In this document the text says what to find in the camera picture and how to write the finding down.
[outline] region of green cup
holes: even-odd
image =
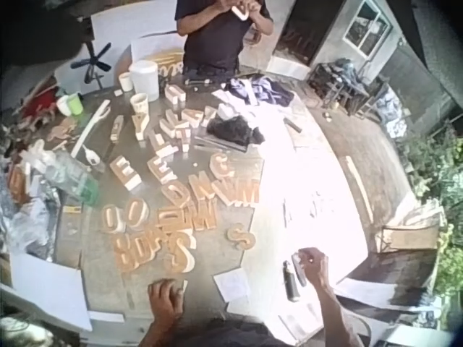
[[[84,106],[82,106],[82,102],[80,101],[78,94],[72,94],[67,99],[67,105],[71,110],[72,114],[75,116],[80,115],[84,111]]]

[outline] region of fan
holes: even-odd
[[[100,89],[103,89],[103,85],[101,85],[100,81],[100,78],[102,78],[103,76],[99,75],[97,71],[95,71],[95,67],[98,67],[104,72],[108,72],[109,70],[111,70],[111,66],[109,66],[107,63],[103,63],[102,61],[100,61],[100,58],[111,48],[111,43],[108,43],[106,46],[104,46],[101,52],[97,55],[95,55],[95,49],[93,48],[92,41],[86,41],[85,45],[87,46],[90,58],[71,63],[71,69],[78,69],[80,67],[88,65],[87,72],[85,73],[84,77],[84,83],[88,85],[93,80],[96,80]]]

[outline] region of person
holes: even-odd
[[[248,20],[231,11],[238,5],[249,9]],[[175,20],[179,35],[188,35],[183,74],[189,78],[234,76],[251,25],[265,35],[273,32],[265,0],[178,0]]]
[[[349,326],[343,309],[328,283],[328,257],[315,248],[299,251],[301,266],[308,281],[315,287],[320,300],[327,347],[360,347],[360,337]],[[183,292],[174,291],[173,280],[162,280],[148,286],[151,310],[155,317],[139,347],[283,347],[261,326],[255,329],[236,327],[226,322],[215,324],[204,333],[179,338],[177,324],[183,315]]]

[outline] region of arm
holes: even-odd
[[[173,280],[163,280],[148,286],[151,311],[155,321],[150,325],[138,347],[167,346],[183,315],[183,291],[176,293]]]
[[[300,249],[301,266],[320,300],[327,347],[363,347],[360,337],[347,322],[333,289],[328,283],[328,257],[315,248]]]
[[[185,36],[199,30],[218,15],[229,11],[231,7],[237,3],[237,1],[238,0],[217,0],[217,2],[210,5],[209,7],[206,7],[203,11],[197,14],[191,14],[189,16],[178,19],[177,32],[180,36]]]
[[[254,22],[256,28],[264,35],[272,35],[273,20],[270,18],[267,7],[260,5],[257,1],[248,4],[249,17]]]

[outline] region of white cup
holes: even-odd
[[[71,109],[67,105],[67,99],[69,99],[69,95],[63,95],[56,101],[56,107],[59,109],[59,111],[65,115],[66,117],[69,117],[72,115]]]
[[[121,84],[121,88],[125,92],[129,92],[133,89],[133,83],[130,79],[130,72],[124,72],[123,74],[119,75],[119,83]]]
[[[135,111],[135,113],[150,113],[150,107],[148,104],[148,94],[135,94],[130,98],[130,103],[132,104],[133,111]]]

